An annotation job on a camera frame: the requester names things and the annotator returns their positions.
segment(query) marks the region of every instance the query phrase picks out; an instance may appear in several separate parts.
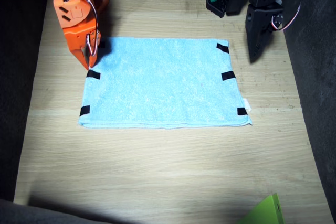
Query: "towel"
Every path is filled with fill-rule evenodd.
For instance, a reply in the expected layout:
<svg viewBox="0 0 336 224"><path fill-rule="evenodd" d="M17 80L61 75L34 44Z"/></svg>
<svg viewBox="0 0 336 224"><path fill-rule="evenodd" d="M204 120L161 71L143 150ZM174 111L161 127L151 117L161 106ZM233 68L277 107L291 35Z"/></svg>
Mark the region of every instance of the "towel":
<svg viewBox="0 0 336 224"><path fill-rule="evenodd" d="M164 128L251 124L217 39L104 38L89 70L79 124Z"/></svg>

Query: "cable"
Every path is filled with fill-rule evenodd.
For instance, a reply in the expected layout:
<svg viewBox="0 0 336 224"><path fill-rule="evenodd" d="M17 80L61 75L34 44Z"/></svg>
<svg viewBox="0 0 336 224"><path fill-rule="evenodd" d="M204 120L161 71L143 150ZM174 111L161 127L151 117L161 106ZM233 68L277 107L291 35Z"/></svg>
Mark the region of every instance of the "cable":
<svg viewBox="0 0 336 224"><path fill-rule="evenodd" d="M287 29L293 23L293 21L296 19L296 17L298 16L298 14L300 12L300 9L301 9L301 1L302 0L300 0L299 7L298 7L294 17L288 22L287 25L285 25L285 26L283 26L282 28L279 29L276 25L274 25L274 16L272 16L272 20L271 20L272 27L277 31L283 31L283 30Z"/></svg>
<svg viewBox="0 0 336 224"><path fill-rule="evenodd" d="M93 13L95 14L95 19L96 19L96 37L95 37L95 40L94 40L94 43L95 43L95 49L94 51L92 52L92 49L91 49L91 44L90 44L90 39L89 39L89 35L86 36L86 44L87 46L89 47L89 50L90 50L90 55L91 56L95 56L96 53L97 53L97 49L98 49L98 16L97 16L97 12L96 12L96 9L95 9L95 6L93 5L93 3L91 2L91 0L86 0L92 7L93 9Z"/></svg>

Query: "gray fabric wall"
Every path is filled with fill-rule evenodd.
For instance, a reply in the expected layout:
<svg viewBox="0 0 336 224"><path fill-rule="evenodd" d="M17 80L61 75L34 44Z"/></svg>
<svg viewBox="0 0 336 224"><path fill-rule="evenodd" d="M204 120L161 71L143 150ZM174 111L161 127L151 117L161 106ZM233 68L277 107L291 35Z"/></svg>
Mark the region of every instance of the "gray fabric wall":
<svg viewBox="0 0 336 224"><path fill-rule="evenodd" d="M284 0L286 19L298 3ZM302 0L285 31L306 128L331 213L336 220L336 0Z"/></svg>
<svg viewBox="0 0 336 224"><path fill-rule="evenodd" d="M13 200L46 0L0 0L0 198Z"/></svg>
<svg viewBox="0 0 336 224"><path fill-rule="evenodd" d="M103 224L73 215L0 200L0 223L15 224Z"/></svg>

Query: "table surface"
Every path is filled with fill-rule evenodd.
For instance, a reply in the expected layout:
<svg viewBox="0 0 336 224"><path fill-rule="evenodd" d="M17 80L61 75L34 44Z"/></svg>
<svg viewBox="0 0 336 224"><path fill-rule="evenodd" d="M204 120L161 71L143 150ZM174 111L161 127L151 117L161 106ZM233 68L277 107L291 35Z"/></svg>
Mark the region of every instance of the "table surface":
<svg viewBox="0 0 336 224"><path fill-rule="evenodd" d="M77 124L87 72L48 0L15 202L38 197L132 223L234 223L278 193L287 223L333 223L284 34L251 65L245 15L220 19L205 0L111 0L100 30L229 40L253 126L94 130Z"/></svg>

